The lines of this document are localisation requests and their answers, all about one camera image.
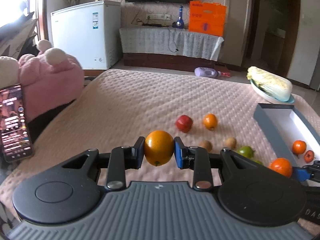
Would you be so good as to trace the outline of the pink plush toy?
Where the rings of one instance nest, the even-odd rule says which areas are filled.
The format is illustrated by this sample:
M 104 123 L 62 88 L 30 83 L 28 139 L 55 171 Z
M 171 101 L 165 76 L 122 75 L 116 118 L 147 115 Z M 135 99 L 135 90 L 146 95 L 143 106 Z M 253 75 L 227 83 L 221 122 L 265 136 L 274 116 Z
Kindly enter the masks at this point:
M 77 99 L 84 88 L 78 60 L 48 40 L 37 44 L 39 54 L 19 60 L 1 56 L 1 88 L 21 84 L 27 121 Z

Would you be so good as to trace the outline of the black smartphone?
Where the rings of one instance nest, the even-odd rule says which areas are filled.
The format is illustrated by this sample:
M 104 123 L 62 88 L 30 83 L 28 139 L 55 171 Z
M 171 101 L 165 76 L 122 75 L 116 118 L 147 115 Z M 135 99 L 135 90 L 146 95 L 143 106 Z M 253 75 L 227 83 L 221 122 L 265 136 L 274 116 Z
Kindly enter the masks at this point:
M 1 143 L 8 163 L 33 155 L 20 84 L 1 89 Z

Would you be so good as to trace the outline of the white wall power socket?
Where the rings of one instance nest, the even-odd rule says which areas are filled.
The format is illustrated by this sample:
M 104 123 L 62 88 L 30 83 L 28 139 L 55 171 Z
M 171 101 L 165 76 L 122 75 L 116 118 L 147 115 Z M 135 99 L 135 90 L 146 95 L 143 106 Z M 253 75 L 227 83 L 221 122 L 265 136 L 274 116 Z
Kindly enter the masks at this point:
M 146 14 L 146 20 L 163 20 L 163 21 L 170 21 L 171 15 L 170 14 Z

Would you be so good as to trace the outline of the white shallow cardboard box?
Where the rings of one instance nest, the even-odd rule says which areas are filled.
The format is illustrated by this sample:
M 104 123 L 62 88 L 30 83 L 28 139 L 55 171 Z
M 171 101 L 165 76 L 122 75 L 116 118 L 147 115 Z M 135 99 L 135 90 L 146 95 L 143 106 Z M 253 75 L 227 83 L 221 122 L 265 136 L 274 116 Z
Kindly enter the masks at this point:
M 293 166 L 306 165 L 303 156 L 292 152 L 293 143 L 301 140 L 319 160 L 319 134 L 295 106 L 259 103 L 253 117 L 278 158 L 288 159 Z

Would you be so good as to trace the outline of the pink quilted table cover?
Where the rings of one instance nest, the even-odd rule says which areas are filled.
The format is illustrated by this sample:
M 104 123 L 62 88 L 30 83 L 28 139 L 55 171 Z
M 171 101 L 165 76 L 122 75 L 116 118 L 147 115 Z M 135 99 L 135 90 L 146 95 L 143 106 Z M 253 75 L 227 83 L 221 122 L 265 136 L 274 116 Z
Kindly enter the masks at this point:
M 34 156 L 24 159 L 1 184 L 1 202 L 13 210 L 12 194 L 23 180 L 89 148 L 101 153 L 133 145 L 138 137 L 163 130 L 185 145 L 209 140 L 215 151 L 234 137 L 268 165 L 276 154 L 253 117 L 262 98 L 250 85 L 188 75 L 108 70 L 65 108 L 40 134 Z M 212 113 L 217 128 L 202 120 Z M 181 115 L 193 120 L 188 133 L 175 125 Z

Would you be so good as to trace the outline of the dark red apple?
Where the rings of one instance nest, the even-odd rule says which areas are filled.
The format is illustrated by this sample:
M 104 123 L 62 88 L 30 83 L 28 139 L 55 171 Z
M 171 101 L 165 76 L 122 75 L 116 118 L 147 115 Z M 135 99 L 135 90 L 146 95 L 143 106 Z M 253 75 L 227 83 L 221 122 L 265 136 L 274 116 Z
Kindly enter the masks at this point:
M 193 125 L 193 120 L 187 115 L 181 115 L 175 122 L 176 127 L 183 133 L 188 133 Z

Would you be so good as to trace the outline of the green lime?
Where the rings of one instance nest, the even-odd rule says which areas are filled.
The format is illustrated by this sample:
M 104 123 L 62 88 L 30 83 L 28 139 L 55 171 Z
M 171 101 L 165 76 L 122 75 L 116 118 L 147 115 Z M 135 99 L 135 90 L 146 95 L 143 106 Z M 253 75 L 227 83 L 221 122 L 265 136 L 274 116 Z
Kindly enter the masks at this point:
M 253 150 L 251 146 L 242 146 L 239 149 L 237 149 L 236 152 L 248 159 L 252 159 L 254 157 L 255 150 Z
M 259 160 L 253 159 L 252 161 L 254 161 L 255 163 L 258 163 L 258 164 L 260 164 L 260 165 L 263 165 L 263 163 L 262 163 L 261 161 L 259 161 Z

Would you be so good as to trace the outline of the orange tangerine with stem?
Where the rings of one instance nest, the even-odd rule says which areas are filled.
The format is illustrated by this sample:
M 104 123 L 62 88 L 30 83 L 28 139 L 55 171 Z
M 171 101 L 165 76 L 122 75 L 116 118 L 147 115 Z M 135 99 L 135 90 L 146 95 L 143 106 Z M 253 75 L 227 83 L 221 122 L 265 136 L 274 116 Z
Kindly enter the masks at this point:
M 306 149 L 307 149 L 307 144 L 305 141 L 302 141 L 302 140 L 296 140 L 292 145 L 292 153 L 297 158 L 303 155 L 306 152 Z

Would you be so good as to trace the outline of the blue glass bottle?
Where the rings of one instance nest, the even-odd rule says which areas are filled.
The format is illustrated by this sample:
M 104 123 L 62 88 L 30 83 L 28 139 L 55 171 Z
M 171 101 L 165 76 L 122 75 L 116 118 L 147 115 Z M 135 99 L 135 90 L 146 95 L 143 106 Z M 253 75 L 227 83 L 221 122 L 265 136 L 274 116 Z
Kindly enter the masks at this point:
M 176 22 L 173 22 L 173 23 L 172 23 L 172 27 L 173 27 L 173 28 L 177 28 L 177 29 L 183 29 L 183 28 L 184 28 L 183 6 L 182 6 L 182 5 L 179 6 L 178 19 L 177 19 Z

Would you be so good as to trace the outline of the cabinet with white cloth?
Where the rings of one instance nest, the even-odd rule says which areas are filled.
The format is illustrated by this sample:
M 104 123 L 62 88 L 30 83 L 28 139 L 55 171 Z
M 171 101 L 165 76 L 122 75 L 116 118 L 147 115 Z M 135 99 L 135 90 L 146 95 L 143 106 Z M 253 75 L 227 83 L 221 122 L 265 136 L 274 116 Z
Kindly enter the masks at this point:
M 223 37 L 173 27 L 130 27 L 120 29 L 125 66 L 193 72 L 214 67 Z

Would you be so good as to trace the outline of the large orange tangerine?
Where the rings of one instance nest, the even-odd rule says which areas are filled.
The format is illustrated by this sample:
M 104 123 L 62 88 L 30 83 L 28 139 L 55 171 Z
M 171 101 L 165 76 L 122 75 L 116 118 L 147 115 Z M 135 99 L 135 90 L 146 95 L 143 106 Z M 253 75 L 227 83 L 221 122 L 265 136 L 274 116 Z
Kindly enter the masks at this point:
M 277 158 L 272 161 L 268 167 L 286 178 L 290 178 L 292 176 L 293 168 L 290 161 L 286 158 Z

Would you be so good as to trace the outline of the napa cabbage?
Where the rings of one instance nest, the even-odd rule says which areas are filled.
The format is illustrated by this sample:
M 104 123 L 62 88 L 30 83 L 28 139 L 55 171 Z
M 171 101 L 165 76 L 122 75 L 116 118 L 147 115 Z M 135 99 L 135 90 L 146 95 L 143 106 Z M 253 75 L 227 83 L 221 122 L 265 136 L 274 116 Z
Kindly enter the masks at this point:
M 289 100 L 292 93 L 293 86 L 289 80 L 256 66 L 248 68 L 247 79 L 253 80 L 258 88 L 280 101 Z

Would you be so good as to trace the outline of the small orange citrus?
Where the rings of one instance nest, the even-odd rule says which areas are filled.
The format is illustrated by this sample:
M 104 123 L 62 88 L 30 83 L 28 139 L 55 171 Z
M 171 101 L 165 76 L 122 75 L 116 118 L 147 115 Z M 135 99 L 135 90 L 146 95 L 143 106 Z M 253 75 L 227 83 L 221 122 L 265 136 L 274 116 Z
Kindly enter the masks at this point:
M 203 125 L 205 126 L 206 129 L 208 129 L 210 131 L 213 131 L 214 129 L 217 128 L 218 119 L 214 114 L 209 113 L 209 114 L 204 116 L 204 118 L 202 120 L 202 123 L 203 123 Z

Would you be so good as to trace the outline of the orange paper bag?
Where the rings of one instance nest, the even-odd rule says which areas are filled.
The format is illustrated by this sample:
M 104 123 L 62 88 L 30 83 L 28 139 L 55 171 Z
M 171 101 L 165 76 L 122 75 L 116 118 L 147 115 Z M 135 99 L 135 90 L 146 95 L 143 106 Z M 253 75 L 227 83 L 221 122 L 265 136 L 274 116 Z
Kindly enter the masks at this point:
M 227 7 L 220 3 L 191 1 L 189 31 L 223 36 Z

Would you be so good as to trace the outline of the small red apple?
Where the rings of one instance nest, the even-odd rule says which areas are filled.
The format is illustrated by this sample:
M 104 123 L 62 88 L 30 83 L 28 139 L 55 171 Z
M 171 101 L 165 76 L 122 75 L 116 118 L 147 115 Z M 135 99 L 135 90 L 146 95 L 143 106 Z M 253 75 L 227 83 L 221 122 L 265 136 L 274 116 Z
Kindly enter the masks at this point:
M 313 162 L 314 158 L 315 158 L 315 154 L 314 154 L 314 152 L 312 150 L 308 150 L 304 154 L 304 161 L 307 164 Z

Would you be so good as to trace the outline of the white chest freezer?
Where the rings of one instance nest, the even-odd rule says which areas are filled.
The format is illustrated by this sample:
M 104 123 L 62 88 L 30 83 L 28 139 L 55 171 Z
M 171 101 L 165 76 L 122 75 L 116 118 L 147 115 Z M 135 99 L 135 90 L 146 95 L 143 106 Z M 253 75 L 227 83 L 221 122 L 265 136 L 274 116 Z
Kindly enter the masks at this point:
M 121 59 L 120 3 L 96 1 L 50 14 L 53 46 L 84 70 L 107 70 Z

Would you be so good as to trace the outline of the yellow orange citrus fruit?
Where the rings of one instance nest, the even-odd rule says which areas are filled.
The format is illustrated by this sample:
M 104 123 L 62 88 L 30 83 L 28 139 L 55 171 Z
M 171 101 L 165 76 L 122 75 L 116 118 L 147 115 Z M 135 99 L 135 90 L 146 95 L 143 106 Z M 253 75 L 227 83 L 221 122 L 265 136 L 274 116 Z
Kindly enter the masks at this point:
M 157 167 L 170 161 L 174 152 L 174 139 L 166 131 L 156 130 L 145 139 L 144 155 L 149 164 Z

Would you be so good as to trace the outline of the brown kiwi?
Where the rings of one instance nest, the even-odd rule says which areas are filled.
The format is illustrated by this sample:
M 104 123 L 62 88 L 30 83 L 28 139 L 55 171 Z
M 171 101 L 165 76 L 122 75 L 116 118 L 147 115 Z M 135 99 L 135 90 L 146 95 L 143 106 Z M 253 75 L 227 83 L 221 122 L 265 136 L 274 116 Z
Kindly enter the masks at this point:
M 224 142 L 224 146 L 234 150 L 237 145 L 237 140 L 234 137 L 227 138 Z
M 199 143 L 199 147 L 206 149 L 208 153 L 210 153 L 213 149 L 212 143 L 208 140 L 201 141 Z

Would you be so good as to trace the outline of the light blue plate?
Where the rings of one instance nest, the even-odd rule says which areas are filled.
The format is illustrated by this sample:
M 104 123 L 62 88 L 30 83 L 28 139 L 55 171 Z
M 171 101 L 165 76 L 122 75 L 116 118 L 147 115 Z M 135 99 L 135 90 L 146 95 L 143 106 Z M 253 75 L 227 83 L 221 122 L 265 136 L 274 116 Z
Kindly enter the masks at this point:
M 253 80 L 250 80 L 250 84 L 253 88 L 253 90 L 263 99 L 265 99 L 266 101 L 268 101 L 269 103 L 272 104 L 285 104 L 285 105 L 293 105 L 295 103 L 295 98 L 293 97 L 293 95 L 290 95 L 289 100 L 287 101 L 280 101 L 270 95 L 268 95 L 267 93 L 265 93 L 263 90 L 261 90 L 260 88 L 257 87 L 257 85 L 255 84 L 255 82 Z

